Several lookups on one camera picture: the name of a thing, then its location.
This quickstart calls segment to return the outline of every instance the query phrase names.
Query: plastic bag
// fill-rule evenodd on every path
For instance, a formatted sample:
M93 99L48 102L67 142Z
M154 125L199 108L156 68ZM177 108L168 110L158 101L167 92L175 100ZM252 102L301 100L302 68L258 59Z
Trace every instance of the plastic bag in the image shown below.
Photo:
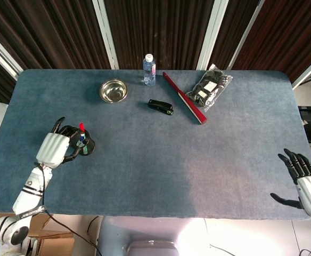
M194 86L192 91L187 92L186 96L197 102L206 112L215 104L217 98L228 86L232 78L232 76L225 75L223 71L212 64L199 83Z

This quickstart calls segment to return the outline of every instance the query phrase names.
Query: red handled tool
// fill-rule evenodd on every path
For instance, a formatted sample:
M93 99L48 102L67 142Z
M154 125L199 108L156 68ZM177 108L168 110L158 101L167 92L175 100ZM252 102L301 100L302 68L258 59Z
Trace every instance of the red handled tool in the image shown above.
M179 97L184 101L187 107L191 110L194 116L198 119L201 124L204 124L207 121L207 118L203 113L194 105L194 103L185 95L185 93L178 88L175 82L165 73L162 73L162 76L169 82L172 88L178 93Z

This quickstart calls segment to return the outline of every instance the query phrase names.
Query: bottle cap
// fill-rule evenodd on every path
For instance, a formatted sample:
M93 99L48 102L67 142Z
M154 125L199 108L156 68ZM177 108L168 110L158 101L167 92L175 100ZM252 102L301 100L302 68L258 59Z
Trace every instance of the bottle cap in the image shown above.
M151 55L151 54L146 54L145 60L146 60L147 62L152 62L152 61L153 61L153 55Z

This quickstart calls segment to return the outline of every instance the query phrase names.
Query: robotic hand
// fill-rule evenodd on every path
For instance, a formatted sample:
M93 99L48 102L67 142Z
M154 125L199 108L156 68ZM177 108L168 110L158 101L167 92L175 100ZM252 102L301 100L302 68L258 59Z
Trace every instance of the robotic hand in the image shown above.
M278 154L278 157L288 168L288 172L296 185L299 201L286 200L274 193L271 193L271 197L280 204L304 209L311 216L311 163L302 154L296 154L286 148L284 152L288 155L289 159L281 154Z
M71 155L65 156L70 139L79 133L79 129L67 125L59 130L64 119L65 117L62 117L55 123L51 133L47 134L37 153L37 167L32 170L12 207L16 217L0 218L1 243L18 245L27 237L32 216L46 209L44 205L37 205L52 178L52 169L61 163L74 160L80 150L88 144L90 139L85 138L77 144Z

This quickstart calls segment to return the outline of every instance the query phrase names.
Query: bottle label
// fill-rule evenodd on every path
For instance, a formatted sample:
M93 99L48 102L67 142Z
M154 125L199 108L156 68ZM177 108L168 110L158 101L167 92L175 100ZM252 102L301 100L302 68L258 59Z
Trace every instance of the bottle label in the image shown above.
M156 74L156 64L152 66L152 76Z

